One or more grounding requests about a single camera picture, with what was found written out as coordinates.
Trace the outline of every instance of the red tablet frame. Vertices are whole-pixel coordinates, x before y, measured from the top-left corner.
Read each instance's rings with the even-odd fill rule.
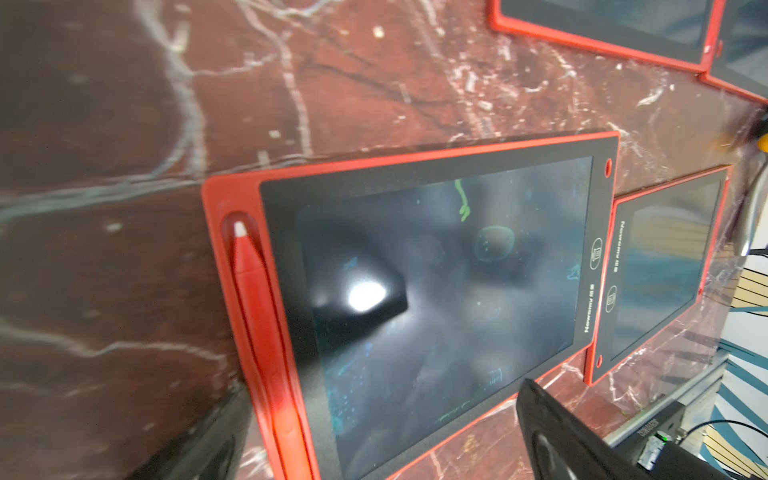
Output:
[[[717,41],[717,32],[720,30],[720,21],[725,8],[725,1],[726,0],[713,1],[710,22],[707,26],[707,34],[704,38],[704,49],[699,63],[691,63],[677,58],[664,57],[642,50],[635,50],[634,48],[622,47],[606,41],[582,37],[566,31],[526,22],[518,18],[507,17],[502,14],[502,0],[488,1],[488,22],[495,30],[507,33],[528,35],[540,38],[541,40],[555,41],[570,47],[596,51],[597,53],[632,58],[634,60],[679,68],[680,70],[692,71],[693,73],[701,73],[708,69],[708,65],[711,65],[715,51],[714,45]]]
[[[705,56],[704,70],[699,75],[699,80],[705,84],[723,88],[735,94],[741,95],[742,97],[749,98],[750,100],[768,103],[768,98],[765,98],[762,95],[756,94],[744,88],[737,87],[736,85],[731,84],[725,80],[721,80],[712,74],[712,65],[715,61],[715,58],[719,58],[723,53],[723,41],[720,40],[720,26],[723,22],[723,14],[725,12],[726,1],[727,0],[715,0],[715,5],[713,5],[713,16],[712,21],[710,22],[710,32],[707,33],[707,39],[710,37],[710,35],[712,35],[712,33],[714,33],[712,45],[716,45],[716,47],[712,48],[709,54]]]
[[[638,197],[644,197],[649,194],[654,194],[658,191],[665,190],[670,187],[674,187],[676,185],[684,184],[686,182],[689,182],[691,180],[696,180],[698,178],[706,177],[707,175],[716,174],[719,172],[727,172],[726,178],[723,185],[723,193],[720,196],[720,202],[718,205],[716,205],[717,213],[715,215],[715,220],[712,224],[712,235],[710,238],[710,244],[707,247],[707,255],[705,256],[704,260],[704,267],[703,271],[701,273],[701,280],[699,282],[699,291],[696,296],[696,299],[694,300],[693,305],[689,306],[684,312],[682,312],[679,316],[682,316],[686,313],[688,313],[691,309],[693,309],[695,306],[697,306],[701,302],[701,298],[704,293],[704,284],[707,281],[707,273],[710,269],[710,263],[712,261],[712,256],[714,255],[714,249],[717,245],[717,234],[720,232],[720,223],[723,219],[723,211],[725,210],[725,203],[726,199],[728,197],[728,188],[730,185],[730,178],[733,175],[733,166],[732,165],[726,165],[722,167],[715,167],[710,168],[709,170],[705,170],[702,172],[699,172],[697,174],[688,175],[687,177],[682,177],[677,180],[672,180],[670,182],[667,182],[665,184],[657,185],[655,187],[649,187],[645,188],[643,190],[638,190],[636,192],[632,192],[630,194],[626,194],[622,197],[619,197],[614,200],[614,206],[611,209],[611,223],[608,228],[608,237],[607,237],[607,245],[609,245],[609,251],[607,253],[608,260],[611,260],[613,258],[613,236],[614,236],[614,228],[615,228],[615,221],[616,221],[616,209],[619,205],[624,204],[626,202],[632,201]],[[607,275],[607,269],[608,265],[611,263],[611,261],[606,261],[603,265],[603,281],[602,286],[605,288],[605,280]],[[597,355],[597,348],[596,345],[598,344],[598,338],[600,336],[600,317],[597,317],[598,324],[594,328],[594,338],[592,339],[592,344],[587,348],[587,358],[584,361],[584,382],[587,383],[587,385],[592,386],[595,383],[602,380],[606,375],[613,372],[614,370],[618,369],[620,366],[624,364],[627,358],[631,356],[626,356],[623,360],[621,360],[616,366],[609,369],[607,372],[604,372],[602,375],[600,375],[598,378],[594,377],[594,369],[595,369],[595,356]],[[650,342],[654,338],[656,338],[659,333],[663,332],[669,324],[667,324],[664,328],[660,329],[658,332],[656,332],[651,338],[647,339],[643,344]]]
[[[259,195],[259,186],[266,181],[282,180],[294,177],[308,177],[313,175],[328,174],[347,170],[358,170],[371,167],[382,167],[393,164],[406,164],[410,162],[419,162],[433,160],[440,157],[459,157],[470,154],[482,154],[496,151],[510,151],[525,149],[530,147],[541,147],[553,144],[567,144],[578,141],[590,141],[598,139],[616,138],[619,133],[608,131],[594,134],[579,134],[565,137],[552,137],[537,140],[517,141],[506,144],[492,144],[474,147],[461,147],[446,151],[428,151],[414,154],[395,155],[391,157],[375,157],[354,161],[343,161],[326,164],[312,164],[301,167],[291,167],[277,170],[260,170],[255,172],[234,174],[222,177],[212,177],[205,182],[202,189],[204,207],[211,243],[214,250],[217,269],[227,305],[227,312],[230,317],[230,324],[233,330],[233,336],[240,357],[240,364],[243,369],[243,375],[250,390],[253,406],[256,410],[256,418],[259,423],[260,431],[263,435],[264,446],[267,451],[270,464],[275,478],[278,480],[321,480],[317,457],[313,445],[309,422],[306,415],[306,407],[302,395],[302,389],[299,383],[299,375],[296,369],[295,359],[293,357],[293,347],[288,333],[283,301],[280,295],[280,288],[277,282],[276,264],[272,257],[272,247],[270,245],[269,229],[266,222],[264,205]],[[611,172],[615,172],[617,161],[610,158],[605,166],[605,175],[610,177]],[[235,221],[243,221],[248,229],[250,238],[253,240],[258,255],[261,257],[264,268],[260,272],[261,281],[268,286],[272,295],[272,304],[269,305],[265,315],[270,318],[267,321],[275,322],[279,333],[270,341],[282,352],[280,358],[272,358],[269,361],[281,362],[288,372],[288,378],[280,379],[281,391],[276,392],[279,398],[281,408],[294,410],[300,420],[301,435],[294,436],[291,441],[287,441],[284,436],[275,432],[273,417],[280,412],[271,411],[269,405],[269,396],[266,394],[266,385],[260,375],[260,369],[257,364],[257,351],[254,348],[252,334],[256,331],[256,326],[250,324],[243,314],[243,302],[237,291],[236,280],[233,274],[233,232],[232,226]],[[598,314],[600,311],[599,299],[602,298],[602,290],[599,290],[597,312],[595,313],[592,335],[597,331],[599,324]],[[561,362],[549,372],[541,375],[539,379],[556,370],[563,363],[570,361],[579,353],[583,352],[588,346],[578,350],[571,357]],[[272,382],[270,388],[274,388],[275,382]],[[396,473],[390,475],[394,478],[400,472],[406,470],[411,465],[427,456],[434,449],[444,445],[450,439],[464,432],[470,426],[491,415],[501,404],[490,409],[484,415],[471,421],[459,431],[450,435],[441,441],[431,450],[424,452],[418,458],[403,466]],[[291,463],[298,462],[298,465],[286,467],[286,459],[290,458]]]

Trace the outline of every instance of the stylus pen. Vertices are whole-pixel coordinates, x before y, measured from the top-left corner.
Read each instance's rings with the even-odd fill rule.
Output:
[[[280,331],[272,310],[272,293],[261,255],[243,222],[236,222],[233,271],[243,315],[250,326],[251,345],[264,382],[273,431],[286,480],[311,480],[312,472],[290,391]]]

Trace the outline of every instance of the marble wall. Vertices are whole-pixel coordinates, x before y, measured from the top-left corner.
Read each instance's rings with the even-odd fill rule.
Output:
[[[8,0],[0,36],[4,478],[124,478],[238,381],[215,174],[611,129],[618,193],[735,164],[700,308],[543,383],[605,435],[716,348],[761,108],[691,74],[496,34],[481,0]],[[401,478],[530,478],[513,406]]]

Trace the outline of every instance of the drawing on screen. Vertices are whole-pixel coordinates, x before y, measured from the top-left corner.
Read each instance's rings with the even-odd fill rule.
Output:
[[[485,319],[488,320],[488,321],[496,320],[501,315],[502,315],[502,306],[501,305],[491,306],[491,307],[485,309]]]
[[[355,364],[355,356],[352,353],[345,353],[339,357],[341,366],[336,367],[336,376],[342,376],[347,369]]]
[[[467,195],[462,188],[462,181],[459,179],[453,182],[453,184],[455,185],[456,190],[458,190],[458,194],[462,196],[462,207],[458,209],[458,214],[462,216],[463,222],[464,220],[467,220],[467,217],[469,217],[469,214],[472,211],[469,209],[469,202],[467,201]]]
[[[337,389],[328,391],[329,407],[331,411],[331,426],[333,433],[342,435],[354,428],[360,421],[358,409],[350,402],[355,396],[342,395]]]
[[[491,381],[488,382],[488,386],[501,383],[502,379],[504,378],[504,376],[502,375],[502,369],[491,370],[490,372],[488,372],[488,376],[491,377]]]
[[[515,232],[501,225],[480,229],[475,238],[475,257],[485,263],[503,260],[515,246]]]
[[[581,264],[577,263],[571,268],[571,272],[568,274],[566,278],[569,280],[578,280],[579,276],[581,275]]]
[[[437,422],[442,423],[443,420],[447,419],[451,415],[456,414],[459,410],[464,409],[464,407],[466,407],[470,403],[472,403],[472,400],[467,400],[466,402],[462,403],[460,406],[456,407],[455,409],[451,410],[450,412],[446,413],[445,415],[437,419]]]

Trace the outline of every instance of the tablet screen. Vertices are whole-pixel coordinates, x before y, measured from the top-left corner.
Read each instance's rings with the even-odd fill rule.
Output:
[[[546,1],[694,47],[703,41],[709,11],[708,0]]]
[[[728,68],[768,86],[768,1],[739,8],[724,54]]]
[[[708,184],[634,212],[611,358],[697,296],[719,191]]]
[[[299,212],[347,480],[573,343],[591,163],[523,167]]]

